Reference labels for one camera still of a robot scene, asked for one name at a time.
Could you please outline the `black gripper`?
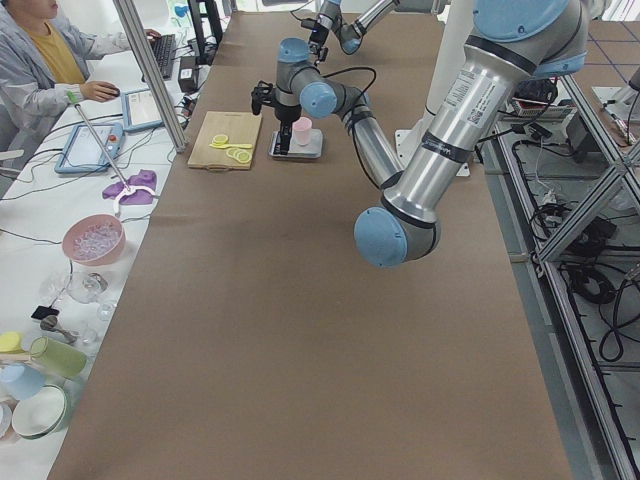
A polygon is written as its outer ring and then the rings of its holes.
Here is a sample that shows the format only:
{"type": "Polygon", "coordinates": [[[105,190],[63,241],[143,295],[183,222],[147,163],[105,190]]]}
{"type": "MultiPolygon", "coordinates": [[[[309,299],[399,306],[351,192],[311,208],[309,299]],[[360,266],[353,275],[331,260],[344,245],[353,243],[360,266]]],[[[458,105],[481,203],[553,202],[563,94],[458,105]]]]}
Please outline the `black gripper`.
{"type": "Polygon", "coordinates": [[[320,52],[326,43],[328,29],[319,20],[311,22],[311,34],[309,37],[309,49],[311,52],[320,52]]]}
{"type": "Polygon", "coordinates": [[[287,154],[289,152],[292,125],[299,119],[298,105],[284,105],[280,102],[274,104],[276,119],[280,122],[278,131],[278,152],[287,154]]]}

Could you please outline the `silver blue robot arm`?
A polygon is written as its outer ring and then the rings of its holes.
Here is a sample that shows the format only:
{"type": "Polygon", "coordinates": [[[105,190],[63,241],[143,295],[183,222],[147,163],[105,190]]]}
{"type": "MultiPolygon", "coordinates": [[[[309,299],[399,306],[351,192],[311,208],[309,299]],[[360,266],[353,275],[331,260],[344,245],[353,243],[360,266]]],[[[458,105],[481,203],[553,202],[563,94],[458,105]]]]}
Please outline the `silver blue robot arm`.
{"type": "Polygon", "coordinates": [[[328,54],[326,43],[331,33],[337,38],[341,51],[346,55],[352,55],[360,48],[364,36],[387,14],[401,12],[438,15],[449,4],[449,1],[440,0],[381,0],[349,23],[344,18],[341,1],[329,0],[322,2],[313,18],[305,18],[300,24],[302,28],[310,31],[310,53],[315,56],[317,62],[323,62],[328,54]]]}
{"type": "Polygon", "coordinates": [[[498,110],[527,80],[567,75],[586,56],[595,1],[443,1],[433,9],[448,17],[423,117],[399,149],[385,137],[360,89],[323,76],[313,64],[330,33],[354,51],[366,30],[394,1],[381,1],[350,24],[338,2],[325,2],[308,39],[279,46],[276,81],[266,103],[279,120],[279,147],[289,149],[292,126],[302,114],[335,115],[352,137],[363,170],[380,190],[377,206],[354,226],[360,254],[378,267],[393,267],[432,252],[440,238],[436,207],[490,131],[498,110]]]}

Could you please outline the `person right hand on mouse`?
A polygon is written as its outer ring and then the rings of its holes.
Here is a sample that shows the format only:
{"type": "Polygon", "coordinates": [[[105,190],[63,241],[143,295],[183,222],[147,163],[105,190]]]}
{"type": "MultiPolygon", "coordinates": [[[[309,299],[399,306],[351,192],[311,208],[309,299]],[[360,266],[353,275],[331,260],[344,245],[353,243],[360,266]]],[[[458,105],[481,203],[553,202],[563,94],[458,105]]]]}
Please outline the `person right hand on mouse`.
{"type": "Polygon", "coordinates": [[[85,99],[106,102],[117,98],[120,90],[112,83],[105,81],[88,81],[80,85],[80,91],[85,99]]]}

